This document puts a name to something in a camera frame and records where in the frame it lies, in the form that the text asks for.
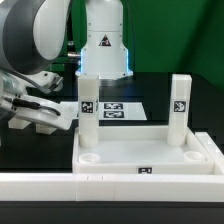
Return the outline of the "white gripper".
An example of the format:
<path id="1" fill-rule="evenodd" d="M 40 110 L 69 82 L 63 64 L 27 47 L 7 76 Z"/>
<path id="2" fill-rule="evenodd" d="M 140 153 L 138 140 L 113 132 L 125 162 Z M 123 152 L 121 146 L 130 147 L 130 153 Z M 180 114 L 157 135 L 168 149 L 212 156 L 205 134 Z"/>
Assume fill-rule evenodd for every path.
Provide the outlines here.
<path id="1" fill-rule="evenodd" d="M 30 122 L 68 130 L 74 120 L 73 114 L 60 103 L 30 95 L 12 100 L 16 117 Z"/>

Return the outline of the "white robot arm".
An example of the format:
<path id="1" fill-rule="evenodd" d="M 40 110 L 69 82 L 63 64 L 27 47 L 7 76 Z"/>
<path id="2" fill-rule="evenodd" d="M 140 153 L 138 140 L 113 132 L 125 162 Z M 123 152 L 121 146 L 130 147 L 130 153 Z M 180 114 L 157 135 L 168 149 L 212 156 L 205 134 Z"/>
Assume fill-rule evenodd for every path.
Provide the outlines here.
<path id="1" fill-rule="evenodd" d="M 62 78 L 46 68 L 59 56 L 74 0 L 0 0 L 0 108 L 18 119 L 57 129 L 70 128 L 70 108 L 30 96 L 27 87 L 48 94 Z M 102 81 L 130 77 L 128 49 L 122 40 L 120 0 L 85 0 L 87 42 L 81 49 L 78 76 Z"/>

